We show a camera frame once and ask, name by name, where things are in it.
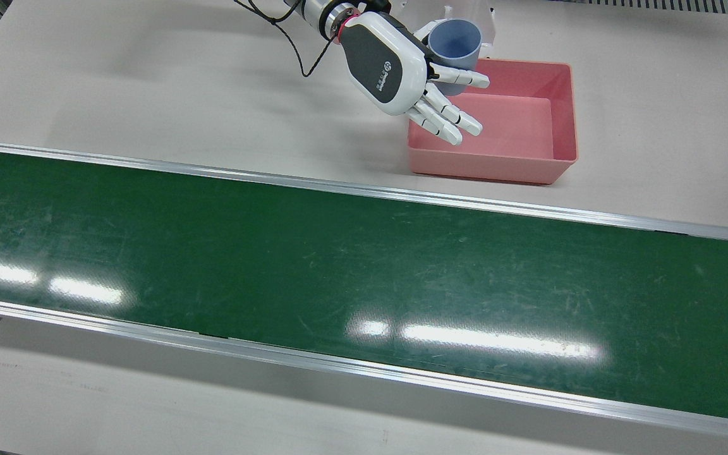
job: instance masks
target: blue cup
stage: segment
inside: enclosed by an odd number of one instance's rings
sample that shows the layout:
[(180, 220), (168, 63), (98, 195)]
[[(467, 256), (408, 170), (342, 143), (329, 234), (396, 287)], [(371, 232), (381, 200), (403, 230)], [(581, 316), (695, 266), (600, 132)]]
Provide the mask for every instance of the blue cup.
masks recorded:
[[(437, 56), (439, 63), (461, 70), (473, 70), (479, 59), (482, 46), (482, 32), (470, 20), (450, 18), (431, 29), (428, 34), (428, 48)], [(436, 83), (443, 95), (459, 95), (464, 85)]]

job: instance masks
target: pink container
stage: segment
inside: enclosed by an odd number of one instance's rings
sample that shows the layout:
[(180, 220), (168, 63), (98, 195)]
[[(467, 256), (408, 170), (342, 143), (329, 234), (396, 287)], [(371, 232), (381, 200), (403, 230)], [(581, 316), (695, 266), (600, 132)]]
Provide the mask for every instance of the pink container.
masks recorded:
[(483, 58), (476, 70), (490, 87), (453, 97), (482, 122), (452, 146), (409, 122), (412, 172), (549, 185), (578, 160), (572, 70), (564, 63)]

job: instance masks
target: black cable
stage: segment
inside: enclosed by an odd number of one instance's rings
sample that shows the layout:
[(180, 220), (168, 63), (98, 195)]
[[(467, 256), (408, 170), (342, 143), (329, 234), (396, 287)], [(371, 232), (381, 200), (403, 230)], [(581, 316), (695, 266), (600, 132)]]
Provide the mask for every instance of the black cable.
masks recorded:
[(324, 57), (324, 54), (327, 52), (327, 49), (330, 47), (330, 44), (333, 43), (333, 40), (327, 40), (327, 44), (324, 46), (324, 49), (322, 49), (322, 52), (318, 55), (316, 58), (316, 61), (314, 61), (314, 64), (311, 65), (311, 69), (308, 70), (308, 72), (305, 72), (305, 66), (303, 64), (303, 57), (300, 55), (300, 50), (297, 49), (297, 44), (294, 44), (294, 40), (288, 35), (288, 32), (283, 30), (283, 28), (280, 27), (280, 22), (286, 20), (292, 12), (296, 11), (297, 6), (299, 6), (304, 0), (297, 0), (297, 2), (294, 3), (294, 5), (291, 6), (291, 9), (288, 9), (288, 12), (283, 15), (282, 17), (274, 18), (269, 15), (266, 15), (263, 11), (260, 10), (260, 8), (257, 8), (257, 5), (255, 5), (254, 0), (248, 0), (249, 4), (246, 5), (245, 3), (240, 3), (240, 0), (232, 0), (233, 2), (239, 4), (243, 8), (245, 8), (247, 11), (251, 11), (255, 15), (258, 15), (261, 18), (265, 18), (266, 22), (272, 24), (275, 26), (280, 33), (285, 35), (286, 40), (291, 44), (291, 48), (294, 49), (294, 54), (297, 55), (297, 63), (300, 64), (300, 73), (303, 75), (303, 78), (309, 77), (313, 70), (316, 69), (316, 66), (318, 66), (319, 62), (322, 60), (322, 57)]

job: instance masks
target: clear plastic part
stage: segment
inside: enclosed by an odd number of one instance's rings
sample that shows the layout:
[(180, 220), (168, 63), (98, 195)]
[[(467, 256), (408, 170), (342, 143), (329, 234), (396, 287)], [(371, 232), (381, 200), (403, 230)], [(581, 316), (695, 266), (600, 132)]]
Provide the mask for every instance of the clear plastic part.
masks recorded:
[(439, 18), (464, 18), (482, 31), (482, 50), (496, 37), (491, 0), (393, 0), (392, 14), (411, 32)]

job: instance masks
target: metal edge rail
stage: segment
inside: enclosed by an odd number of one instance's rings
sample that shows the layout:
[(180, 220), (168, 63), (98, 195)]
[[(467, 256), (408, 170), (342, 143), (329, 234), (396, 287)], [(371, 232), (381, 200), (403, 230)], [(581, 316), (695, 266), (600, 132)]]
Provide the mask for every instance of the metal edge rail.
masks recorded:
[(218, 355), (275, 363), (291, 368), (316, 372), (360, 375), (398, 381), (451, 392), (487, 397), (556, 411), (575, 412), (602, 418), (614, 418), (633, 423), (699, 432), (728, 437), (728, 418), (700, 415), (654, 406), (643, 406), (601, 398), (583, 397), (565, 392), (543, 391), (522, 385), (511, 385), (489, 380), (458, 377), (414, 368), (382, 365), (363, 360), (346, 359), (334, 355), (317, 354), (297, 349), (278, 348), (239, 339), (220, 339), (179, 329), (142, 325), (122, 320), (109, 320), (57, 310), (34, 308), (0, 301), (0, 317), (16, 317), (86, 331), (110, 334), (125, 339), (156, 343), (175, 348), (193, 349)]
[(0, 143), (0, 152), (12, 153), (15, 155), (37, 156), (41, 158), (63, 159), (64, 161), (77, 161), (81, 163), (130, 167), (164, 173), (206, 176), (206, 178), (235, 179), (235, 181), (248, 181), (306, 190), (320, 190), (330, 193), (350, 194), (354, 196), (369, 196), (398, 201), (445, 205), (446, 207), (494, 211), (511, 215), (525, 215), (563, 221), (587, 222), (587, 224), (600, 224), (619, 228), (627, 227), (645, 231), (665, 231), (666, 233), (687, 234), (690, 236), (728, 241), (728, 227), (693, 224), (692, 222), (669, 221), (632, 215), (616, 215), (592, 210), (552, 207), (551, 205), (497, 201), (487, 198), (454, 196), (451, 194), (427, 191), (402, 190), (375, 185), (324, 181), (324, 179), (297, 178), (297, 176), (281, 176), (277, 174), (238, 171), (194, 164), (152, 161), (151, 159), (124, 158), (93, 153), (69, 152), (68, 150), (15, 146), (3, 143)]

